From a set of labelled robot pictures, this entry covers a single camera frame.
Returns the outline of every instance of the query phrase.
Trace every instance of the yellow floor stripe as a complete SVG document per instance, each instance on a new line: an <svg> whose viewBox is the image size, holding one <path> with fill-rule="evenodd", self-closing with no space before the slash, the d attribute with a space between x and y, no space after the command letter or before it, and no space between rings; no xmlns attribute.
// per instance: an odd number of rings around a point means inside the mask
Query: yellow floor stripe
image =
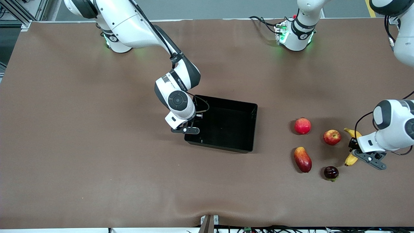
<svg viewBox="0 0 414 233"><path fill-rule="evenodd" d="M375 18L376 17L375 12L369 6L369 0L365 0L365 3L366 3L366 7L368 8L369 16L371 16L371 18Z"/></svg>

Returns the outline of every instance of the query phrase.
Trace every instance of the dark purple fruit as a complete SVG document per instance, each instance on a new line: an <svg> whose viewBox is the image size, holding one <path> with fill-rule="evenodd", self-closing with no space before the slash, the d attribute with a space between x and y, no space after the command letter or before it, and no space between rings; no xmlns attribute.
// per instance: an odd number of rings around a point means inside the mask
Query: dark purple fruit
<svg viewBox="0 0 414 233"><path fill-rule="evenodd" d="M325 175L327 180L330 180L332 182L335 182L335 180L339 177L338 169L333 166L325 167L323 174Z"/></svg>

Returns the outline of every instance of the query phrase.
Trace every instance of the brown table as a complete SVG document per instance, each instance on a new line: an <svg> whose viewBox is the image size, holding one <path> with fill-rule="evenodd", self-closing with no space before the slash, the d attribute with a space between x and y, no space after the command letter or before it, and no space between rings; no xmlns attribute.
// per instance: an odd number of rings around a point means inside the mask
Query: brown table
<svg viewBox="0 0 414 233"><path fill-rule="evenodd" d="M259 106L249 154L191 146L173 134L153 93L170 70L160 47L116 54L93 23L33 23L0 85L1 228L223 225L412 226L414 156L388 169L344 167L341 132L383 99L413 89L382 19L324 19L303 52L275 45L257 21L157 23L202 73L194 94ZM307 117L308 135L291 131ZM373 131L371 119L360 131ZM293 162L304 146L309 174ZM325 166L340 177L321 177Z"/></svg>

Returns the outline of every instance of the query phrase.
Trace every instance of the yellow banana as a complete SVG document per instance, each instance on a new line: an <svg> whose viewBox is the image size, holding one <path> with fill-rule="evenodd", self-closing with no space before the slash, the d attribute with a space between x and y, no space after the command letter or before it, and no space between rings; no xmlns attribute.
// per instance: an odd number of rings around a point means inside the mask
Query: yellow banana
<svg viewBox="0 0 414 233"><path fill-rule="evenodd" d="M358 131L356 132L356 135L355 135L355 130L353 129L344 128L344 131L349 133L349 135L351 135L351 137L353 138L359 138L362 136ZM345 159L345 166L351 166L354 163L356 163L357 160L358 160L357 157L353 156L352 153L349 153L347 159Z"/></svg>

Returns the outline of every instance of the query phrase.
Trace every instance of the black tray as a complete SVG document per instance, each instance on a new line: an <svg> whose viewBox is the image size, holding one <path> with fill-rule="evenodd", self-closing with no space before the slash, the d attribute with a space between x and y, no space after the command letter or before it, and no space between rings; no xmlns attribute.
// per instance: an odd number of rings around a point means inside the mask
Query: black tray
<svg viewBox="0 0 414 233"><path fill-rule="evenodd" d="M196 117L193 127L199 134L186 134L189 144L230 150L239 153L253 151L258 105L235 100L226 100L196 95L207 101L210 109L203 117ZM207 109L200 99L193 97L197 111Z"/></svg>

